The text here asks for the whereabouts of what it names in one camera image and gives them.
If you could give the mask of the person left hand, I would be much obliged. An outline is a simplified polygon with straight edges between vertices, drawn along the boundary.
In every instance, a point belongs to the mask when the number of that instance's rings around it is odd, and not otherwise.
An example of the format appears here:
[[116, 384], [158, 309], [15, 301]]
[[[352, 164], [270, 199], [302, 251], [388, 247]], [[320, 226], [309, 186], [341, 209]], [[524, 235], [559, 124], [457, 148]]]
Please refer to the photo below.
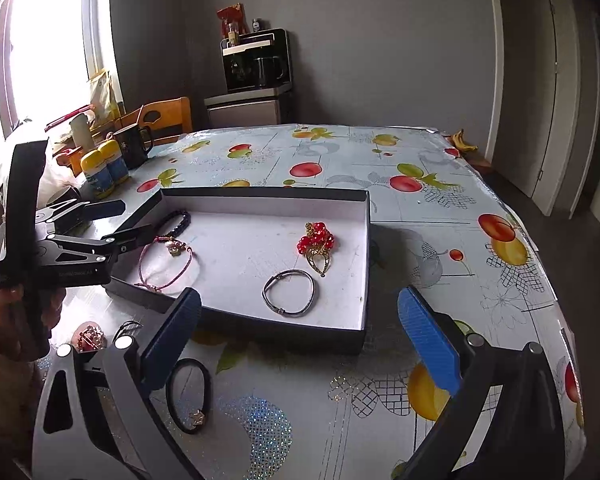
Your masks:
[[[61, 317], [62, 304], [66, 298], [66, 290], [58, 288], [50, 293], [50, 299], [41, 312], [41, 321], [47, 335], [55, 328]], [[0, 353], [13, 361], [31, 362], [34, 358], [26, 356], [23, 350], [22, 337], [17, 332], [15, 308], [23, 296], [23, 286], [0, 290]]]

